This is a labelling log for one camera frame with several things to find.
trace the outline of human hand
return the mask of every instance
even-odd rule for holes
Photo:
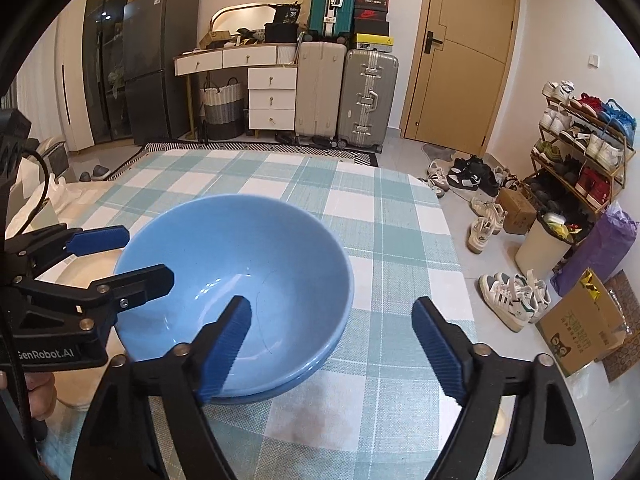
[[[34,373],[25,374],[24,379],[29,391],[31,416],[36,420],[44,420],[51,416],[58,398],[55,376],[51,373]],[[6,387],[6,374],[0,372],[0,390],[4,390]]]

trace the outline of black and white patterned rug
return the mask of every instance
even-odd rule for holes
[[[208,142],[200,144],[188,140],[171,140],[169,142],[148,142],[140,151],[124,162],[120,167],[111,173],[107,180],[116,180],[121,174],[129,170],[137,161],[145,155],[156,152],[167,152],[169,150],[247,150],[250,152],[275,152],[275,153],[295,153],[297,155],[324,156],[340,161],[351,162],[361,166],[378,167],[378,160],[375,153],[360,152],[358,150],[332,150],[318,148],[315,146],[290,146],[287,144],[274,144],[272,142]]]

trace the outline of door frame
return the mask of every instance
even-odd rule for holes
[[[511,31],[509,51],[507,54],[507,60],[504,65],[504,75],[502,76],[500,91],[498,92],[498,98],[495,102],[494,112],[491,116],[491,121],[486,132],[486,137],[484,138],[484,143],[482,144],[480,150],[480,155],[484,155],[484,152],[486,152],[486,148],[489,145],[489,140],[491,139],[491,136],[494,132],[495,121],[498,117],[500,105],[502,104],[502,99],[504,98],[504,91],[507,86],[507,80],[509,78],[509,74],[511,73],[511,62],[513,61],[513,53],[515,50],[516,33],[518,31],[520,21],[520,2],[521,0],[516,0],[513,9],[513,30]],[[411,107],[414,104],[415,88],[418,82],[418,71],[420,70],[420,63],[422,62],[422,55],[424,52],[424,42],[427,35],[427,19],[429,17],[430,7],[431,0],[422,0],[422,7],[420,8],[420,20],[418,21],[418,33],[415,37],[414,57],[411,63],[411,72],[409,72],[409,83],[407,85],[406,94],[404,96],[404,106],[402,107],[402,116],[400,119],[400,129],[402,131],[402,137],[404,137],[405,139],[418,140],[419,142],[423,141],[415,139],[415,137],[406,137],[405,132],[407,124],[409,122]]]

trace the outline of red sneaker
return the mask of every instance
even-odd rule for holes
[[[582,94],[582,98],[578,100],[582,105],[582,111],[588,113],[590,116],[598,117],[598,112],[604,111],[602,107],[602,101],[597,97],[591,97],[588,94]]]
[[[595,183],[591,187],[587,200],[595,208],[599,208],[607,203],[611,194],[611,184],[599,173],[595,173]]]
[[[578,190],[582,196],[587,196],[591,191],[591,187],[596,180],[596,172],[591,168],[584,167],[582,168],[582,173],[580,174],[580,179],[578,183],[575,185],[575,189]]]

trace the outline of bowl rim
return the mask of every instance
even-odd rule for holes
[[[258,199],[258,200],[263,200],[265,202],[277,204],[278,206],[290,207],[302,213],[302,215],[306,216],[312,223],[315,223],[316,225],[324,229],[324,231],[326,231],[329,234],[330,238],[334,241],[335,246],[338,248],[338,252],[342,255],[346,263],[346,267],[348,269],[348,276],[347,276],[348,296],[345,302],[345,307],[342,313],[342,317],[340,318],[335,329],[333,330],[332,336],[328,339],[328,341],[324,344],[324,346],[322,346],[320,349],[318,349],[315,352],[315,355],[312,359],[307,360],[304,364],[300,365],[299,367],[296,367],[295,370],[290,371],[286,375],[283,375],[276,380],[272,380],[269,383],[265,383],[260,386],[254,386],[253,388],[245,388],[243,390],[234,389],[234,390],[229,390],[227,392],[225,391],[223,386],[222,391],[220,391],[220,393],[216,396],[216,398],[218,399],[231,399],[233,397],[259,396],[262,393],[269,392],[270,390],[276,390],[281,386],[283,386],[284,384],[294,381],[297,377],[304,374],[306,371],[317,367],[319,364],[324,364],[324,362],[328,359],[329,354],[331,354],[334,351],[340,339],[342,338],[342,334],[344,333],[344,330],[347,326],[347,322],[349,320],[351,310],[353,309],[353,298],[355,294],[355,284],[354,284],[355,280],[354,280],[353,267],[351,265],[351,260],[346,250],[344,249],[344,246],[342,245],[341,241],[338,239],[337,235],[335,235],[333,230],[327,227],[327,225],[325,225],[324,222],[316,218],[316,216],[312,215],[309,211],[306,211],[305,209],[302,209],[297,205],[287,203],[284,200],[280,200],[277,198],[272,198],[272,197],[263,196],[263,195],[256,195],[256,194],[244,194],[244,193],[243,194],[223,193],[223,194],[216,194],[216,195],[201,196],[193,200],[189,200],[188,202],[183,202],[181,204],[178,204],[177,206],[174,206],[171,209],[168,209],[167,211],[160,213],[158,216],[156,216],[155,218],[152,218],[149,222],[147,222],[140,229],[140,231],[136,232],[131,238],[131,240],[129,241],[129,243],[127,243],[127,245],[123,248],[122,253],[120,254],[118,261],[116,262],[116,265],[114,267],[114,271],[113,271],[114,274],[123,272],[123,270],[119,269],[118,266],[120,265],[123,257],[125,256],[125,253],[127,251],[127,248],[129,247],[129,244],[132,241],[134,241],[136,238],[138,238],[142,233],[144,233],[144,231],[146,231],[149,228],[149,226],[153,222],[157,221],[159,218],[162,218],[163,216],[173,213],[174,211],[179,210],[181,208],[188,207],[196,202],[205,202],[205,201],[229,199],[229,198],[237,198],[241,200]],[[123,337],[120,334],[120,330],[118,329],[119,325],[120,325],[120,321],[118,321],[118,323],[115,326],[118,337],[120,338],[120,341],[122,342],[122,345],[124,346],[124,348],[127,350],[127,354],[135,361],[136,360],[135,357],[133,357],[133,355],[131,355],[129,350],[127,349],[127,345],[125,343],[127,337],[126,336]]]

